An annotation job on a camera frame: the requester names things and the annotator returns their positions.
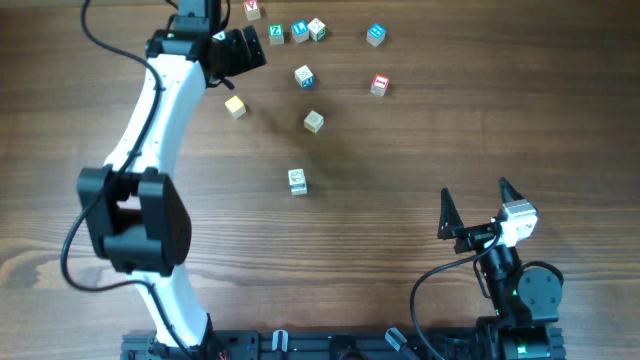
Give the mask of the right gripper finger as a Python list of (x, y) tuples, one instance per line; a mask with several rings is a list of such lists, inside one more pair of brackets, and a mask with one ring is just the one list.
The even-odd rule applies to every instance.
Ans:
[(524, 199), (524, 196), (521, 195), (505, 177), (499, 179), (499, 190), (502, 203), (510, 203)]
[(441, 213), (437, 237), (439, 239), (454, 239), (462, 235), (464, 223), (456, 209), (453, 198), (447, 188), (441, 190)]

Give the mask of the white block yellow O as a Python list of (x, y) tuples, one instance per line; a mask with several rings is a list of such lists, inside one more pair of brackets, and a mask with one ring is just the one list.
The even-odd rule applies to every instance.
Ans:
[(311, 110), (303, 121), (304, 127), (316, 134), (324, 124), (324, 117), (318, 112)]

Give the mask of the white block blue side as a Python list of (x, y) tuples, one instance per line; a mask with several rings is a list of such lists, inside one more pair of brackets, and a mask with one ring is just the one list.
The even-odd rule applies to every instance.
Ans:
[(290, 186), (291, 194), (294, 196), (305, 195), (307, 193), (306, 184), (294, 184)]

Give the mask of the white block bird picture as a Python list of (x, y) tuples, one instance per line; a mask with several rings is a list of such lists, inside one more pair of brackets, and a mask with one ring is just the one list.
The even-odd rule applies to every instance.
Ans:
[(302, 168), (299, 169), (291, 169), (288, 171), (288, 180), (290, 187), (300, 187), (306, 185), (306, 177), (304, 174), (304, 170)]

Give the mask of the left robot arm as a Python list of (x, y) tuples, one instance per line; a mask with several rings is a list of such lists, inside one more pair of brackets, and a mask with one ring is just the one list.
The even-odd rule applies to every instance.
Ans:
[(230, 79), (265, 65), (252, 26), (228, 29), (231, 5), (178, 1), (165, 28), (145, 45), (144, 56), (120, 54), (146, 69), (128, 126), (100, 168), (84, 168), (77, 180), (82, 211), (64, 240), (60, 265), (65, 281), (85, 292), (68, 267), (80, 225), (88, 228), (96, 256), (135, 286), (156, 330), (123, 339), (123, 358), (226, 359), (210, 315), (189, 281), (185, 260), (191, 220), (173, 184), (178, 150), (189, 120), (209, 88), (232, 89)]

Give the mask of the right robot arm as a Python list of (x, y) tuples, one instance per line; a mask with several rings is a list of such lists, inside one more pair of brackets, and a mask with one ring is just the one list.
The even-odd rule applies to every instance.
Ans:
[(441, 190), (438, 237), (453, 239), (457, 254), (471, 252), (474, 273), (496, 314), (476, 323), (486, 359), (564, 359), (559, 320), (564, 277), (544, 261), (521, 261), (516, 245), (529, 238), (538, 210), (505, 179), (499, 180), (502, 205), (496, 217), (467, 227), (448, 189)]

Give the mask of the block with red V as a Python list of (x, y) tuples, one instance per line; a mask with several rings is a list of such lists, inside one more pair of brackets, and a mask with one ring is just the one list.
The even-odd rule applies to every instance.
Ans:
[(243, 7), (249, 21), (261, 18), (261, 9), (257, 0), (244, 0)]

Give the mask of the middle green Z block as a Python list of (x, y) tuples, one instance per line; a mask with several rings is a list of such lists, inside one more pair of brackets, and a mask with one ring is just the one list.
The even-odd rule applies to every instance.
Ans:
[(281, 24), (270, 24), (268, 26), (268, 36), (271, 45), (283, 45), (285, 43), (284, 30)]

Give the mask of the yellow S block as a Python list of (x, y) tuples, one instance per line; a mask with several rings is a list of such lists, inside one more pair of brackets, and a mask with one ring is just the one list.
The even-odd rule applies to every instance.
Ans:
[(245, 103), (238, 97), (233, 96), (225, 102), (225, 107), (231, 116), (235, 119), (240, 118), (246, 113)]

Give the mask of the blue L block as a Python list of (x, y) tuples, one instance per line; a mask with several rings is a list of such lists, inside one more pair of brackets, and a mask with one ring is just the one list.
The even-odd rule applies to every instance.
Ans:
[(292, 24), (291, 32), (296, 43), (302, 43), (310, 38), (309, 28), (305, 20), (300, 20)]

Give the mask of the white block blue D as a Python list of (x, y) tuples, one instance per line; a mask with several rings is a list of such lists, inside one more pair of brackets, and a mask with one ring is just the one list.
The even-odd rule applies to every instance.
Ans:
[(314, 84), (314, 74), (307, 65), (296, 69), (294, 71), (294, 77), (302, 88), (308, 88)]

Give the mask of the white block green N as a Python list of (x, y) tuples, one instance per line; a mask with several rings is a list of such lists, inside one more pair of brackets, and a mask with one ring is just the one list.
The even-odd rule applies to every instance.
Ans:
[(327, 27), (324, 22), (322, 22), (319, 18), (314, 18), (308, 24), (308, 29), (310, 33), (310, 37), (319, 42), (324, 39), (327, 33)]

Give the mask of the red top block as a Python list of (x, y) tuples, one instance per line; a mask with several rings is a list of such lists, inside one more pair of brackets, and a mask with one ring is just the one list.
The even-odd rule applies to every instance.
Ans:
[(390, 84), (390, 78), (382, 75), (376, 74), (371, 84), (371, 93), (377, 96), (384, 96)]

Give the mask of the blue top block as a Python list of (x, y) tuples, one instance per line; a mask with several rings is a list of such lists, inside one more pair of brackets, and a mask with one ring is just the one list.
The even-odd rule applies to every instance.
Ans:
[(378, 47), (386, 37), (386, 29), (378, 23), (373, 24), (367, 31), (366, 40), (367, 42), (374, 46)]

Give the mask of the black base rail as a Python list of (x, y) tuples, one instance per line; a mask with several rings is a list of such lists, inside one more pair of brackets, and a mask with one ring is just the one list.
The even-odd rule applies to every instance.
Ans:
[(425, 332), (436, 351), (421, 338), (397, 328), (386, 332), (217, 331), (204, 347), (185, 354), (151, 332), (123, 337), (123, 359), (525, 359), (561, 360), (567, 357), (562, 330), (524, 328), (496, 333), (484, 328), (436, 328)]

